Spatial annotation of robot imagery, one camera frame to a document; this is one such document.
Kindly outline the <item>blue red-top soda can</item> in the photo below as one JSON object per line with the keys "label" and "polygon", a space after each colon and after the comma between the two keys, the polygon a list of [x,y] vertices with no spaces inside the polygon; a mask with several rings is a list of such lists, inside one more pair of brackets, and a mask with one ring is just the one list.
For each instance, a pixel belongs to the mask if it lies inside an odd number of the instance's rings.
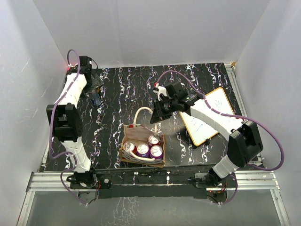
{"label": "blue red-top soda can", "polygon": [[95,106],[99,107],[101,105],[101,97],[99,96],[99,93],[97,90],[93,90],[91,92],[92,95],[92,102]]}

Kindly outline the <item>burlap watermelon canvas bag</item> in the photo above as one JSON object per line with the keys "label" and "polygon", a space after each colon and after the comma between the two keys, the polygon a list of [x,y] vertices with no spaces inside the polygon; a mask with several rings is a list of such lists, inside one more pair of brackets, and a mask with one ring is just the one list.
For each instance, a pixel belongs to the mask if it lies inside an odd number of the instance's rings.
{"label": "burlap watermelon canvas bag", "polygon": [[122,162],[141,164],[162,168],[165,165],[166,141],[165,135],[158,132],[158,124],[154,130],[137,123],[140,111],[153,111],[148,107],[139,108],[131,124],[124,125],[124,137],[119,149],[119,159]]}

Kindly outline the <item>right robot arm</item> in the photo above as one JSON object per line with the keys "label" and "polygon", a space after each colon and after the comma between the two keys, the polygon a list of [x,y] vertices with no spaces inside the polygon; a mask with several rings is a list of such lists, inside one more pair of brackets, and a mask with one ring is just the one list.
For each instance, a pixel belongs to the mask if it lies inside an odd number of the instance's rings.
{"label": "right robot arm", "polygon": [[219,132],[228,141],[226,155],[202,178],[195,179],[198,184],[222,186],[227,176],[246,166],[263,150],[260,133],[255,122],[237,121],[237,117],[223,116],[208,108],[205,96],[189,94],[178,81],[163,87],[155,84],[151,124],[169,119],[176,111],[187,113]]}

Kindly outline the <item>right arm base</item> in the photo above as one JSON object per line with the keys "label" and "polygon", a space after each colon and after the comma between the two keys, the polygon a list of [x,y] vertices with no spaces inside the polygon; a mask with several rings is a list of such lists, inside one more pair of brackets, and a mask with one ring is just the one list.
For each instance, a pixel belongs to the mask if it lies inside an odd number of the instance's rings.
{"label": "right arm base", "polygon": [[223,193],[227,188],[236,188],[237,185],[230,176],[220,179],[217,175],[210,173],[196,173],[189,178],[189,182],[195,188],[213,189],[217,193]]}

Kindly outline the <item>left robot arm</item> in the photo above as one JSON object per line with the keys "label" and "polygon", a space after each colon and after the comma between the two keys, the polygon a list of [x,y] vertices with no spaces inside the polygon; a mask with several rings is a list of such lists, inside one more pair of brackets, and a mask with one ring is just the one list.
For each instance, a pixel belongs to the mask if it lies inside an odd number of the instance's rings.
{"label": "left robot arm", "polygon": [[46,108],[50,125],[50,135],[57,138],[65,147],[71,158],[73,171],[83,173],[81,183],[92,188],[97,183],[96,174],[89,172],[91,161],[88,158],[82,142],[83,124],[77,110],[81,97],[89,97],[96,107],[100,107],[100,95],[103,82],[98,75],[93,74],[92,63],[88,56],[80,56],[79,64],[67,70],[66,82],[60,97],[53,105]]}

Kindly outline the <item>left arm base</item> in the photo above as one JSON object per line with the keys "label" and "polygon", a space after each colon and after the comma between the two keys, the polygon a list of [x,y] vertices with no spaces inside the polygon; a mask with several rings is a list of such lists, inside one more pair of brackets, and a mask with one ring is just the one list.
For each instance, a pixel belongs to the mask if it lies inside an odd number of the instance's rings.
{"label": "left arm base", "polygon": [[110,174],[98,173],[93,168],[84,173],[74,172],[66,181],[72,189],[110,189],[112,183]]}

